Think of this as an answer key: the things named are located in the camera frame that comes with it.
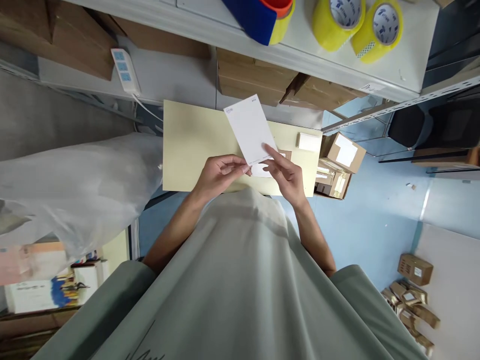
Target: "desk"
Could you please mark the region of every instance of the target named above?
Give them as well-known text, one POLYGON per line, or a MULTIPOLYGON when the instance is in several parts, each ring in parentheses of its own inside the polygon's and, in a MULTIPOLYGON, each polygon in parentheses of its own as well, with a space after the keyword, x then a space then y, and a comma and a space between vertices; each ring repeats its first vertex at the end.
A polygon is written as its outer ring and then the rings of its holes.
MULTIPOLYGON (((302 132, 322 137, 320 130, 268 122, 277 147, 291 151, 291 161, 302 168, 305 195, 312 197, 320 151, 300 150, 297 135, 302 132)), ((163 112, 163 190, 192 191, 208 157, 236 154, 239 144, 223 111, 164 102, 163 112)), ((242 176, 226 192, 250 186, 263 195, 281 195, 273 178, 242 176)))

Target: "white cable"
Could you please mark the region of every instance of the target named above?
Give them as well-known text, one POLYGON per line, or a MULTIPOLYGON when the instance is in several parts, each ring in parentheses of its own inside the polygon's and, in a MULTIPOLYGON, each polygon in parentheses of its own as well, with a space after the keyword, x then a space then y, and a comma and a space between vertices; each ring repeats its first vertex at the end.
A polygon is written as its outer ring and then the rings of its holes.
POLYGON ((162 123, 164 122, 161 118, 159 118, 157 115, 155 115, 153 112, 151 112, 150 110, 148 110, 145 105, 142 104, 142 102, 139 100, 139 98, 135 95, 135 94, 131 94, 133 96, 133 98, 135 99, 135 101, 142 107, 144 108, 148 113, 150 113, 151 115, 153 115, 154 117, 156 117, 158 120, 160 120, 162 123))

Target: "shirt sleeve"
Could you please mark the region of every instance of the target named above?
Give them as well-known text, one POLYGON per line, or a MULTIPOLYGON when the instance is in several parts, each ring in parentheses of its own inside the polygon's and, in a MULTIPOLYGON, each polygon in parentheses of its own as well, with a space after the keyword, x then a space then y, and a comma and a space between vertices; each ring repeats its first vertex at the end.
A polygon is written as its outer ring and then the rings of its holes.
POLYGON ((142 262, 121 263, 32 360, 89 359, 156 278, 142 262))
POLYGON ((419 345, 358 265, 330 278, 363 322, 395 360, 427 360, 419 345))

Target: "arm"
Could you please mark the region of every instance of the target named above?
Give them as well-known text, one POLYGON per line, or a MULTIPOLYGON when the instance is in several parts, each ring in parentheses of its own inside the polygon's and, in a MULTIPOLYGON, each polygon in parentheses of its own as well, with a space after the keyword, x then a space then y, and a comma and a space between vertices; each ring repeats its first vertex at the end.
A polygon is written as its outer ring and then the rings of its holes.
POLYGON ((335 260, 305 197, 302 168, 267 144, 265 150, 273 159, 263 161, 268 165, 263 170, 270 172, 278 183, 281 194, 292 205, 298 222, 301 244, 325 275, 331 277, 337 271, 335 260))
POLYGON ((143 263, 160 274, 194 231, 204 206, 243 174, 252 175, 244 159, 236 155, 209 157, 195 188, 156 239, 143 263))

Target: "white plastic bag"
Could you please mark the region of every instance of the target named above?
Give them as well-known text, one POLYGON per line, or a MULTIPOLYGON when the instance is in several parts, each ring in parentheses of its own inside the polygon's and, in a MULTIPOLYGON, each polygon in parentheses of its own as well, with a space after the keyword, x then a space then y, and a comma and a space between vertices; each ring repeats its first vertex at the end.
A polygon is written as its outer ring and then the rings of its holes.
POLYGON ((61 271, 141 214, 162 183, 162 158, 162 137, 131 133, 0 162, 0 249, 53 233, 66 252, 61 271))

